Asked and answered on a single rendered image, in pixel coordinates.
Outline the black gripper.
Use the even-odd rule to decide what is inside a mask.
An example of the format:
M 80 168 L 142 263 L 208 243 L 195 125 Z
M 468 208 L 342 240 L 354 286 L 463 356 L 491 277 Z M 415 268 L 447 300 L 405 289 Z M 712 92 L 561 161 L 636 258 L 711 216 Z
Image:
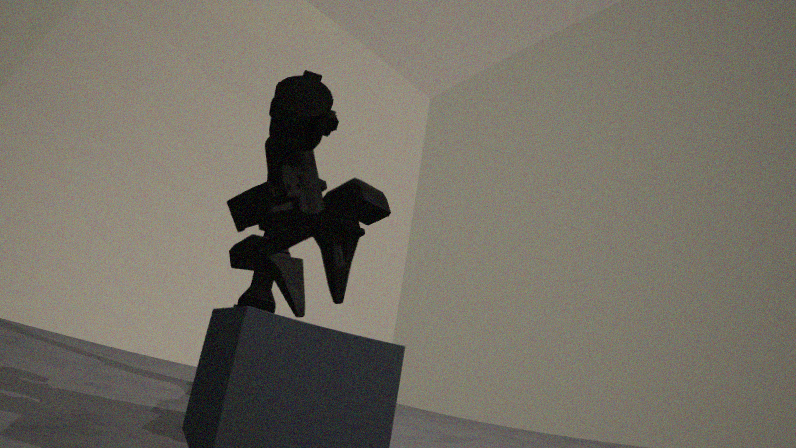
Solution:
M 327 190 L 327 185 L 314 165 L 282 165 L 290 165 L 300 180 L 307 201 L 304 210 L 308 213 L 295 215 L 301 209 L 298 201 L 293 210 L 268 220 L 267 228 L 275 229 L 277 235 L 269 238 L 252 234 L 241 240 L 229 250 L 230 265 L 234 269 L 268 272 L 298 318 L 305 316 L 303 260 L 291 257 L 288 248 L 314 237 L 333 301 L 340 304 L 358 240 L 365 235 L 359 222 L 371 225 L 388 217 L 391 211 L 384 193 L 358 178 L 351 178 L 323 197 L 321 192 Z

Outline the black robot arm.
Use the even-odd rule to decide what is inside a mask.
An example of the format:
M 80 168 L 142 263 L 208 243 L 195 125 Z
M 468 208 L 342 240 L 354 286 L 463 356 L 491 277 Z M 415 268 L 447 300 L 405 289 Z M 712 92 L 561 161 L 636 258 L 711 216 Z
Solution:
M 269 111 L 270 137 L 265 143 L 267 181 L 226 202 L 237 232 L 259 224 L 259 230 L 265 231 L 263 236 L 274 237 L 276 230 L 267 228 L 268 220 L 293 210 L 298 201 L 301 209 L 295 215 L 308 213 L 300 180 L 290 165 L 282 164 L 305 162 L 317 168 L 314 149 L 322 135 L 328 137 L 337 130 L 339 121 L 331 110 L 334 100 L 321 79 L 322 75 L 305 70 L 303 75 L 288 77 L 276 85 Z M 268 272 L 259 271 L 254 271 L 252 278 L 238 305 L 233 306 L 275 313 L 271 291 L 274 279 Z

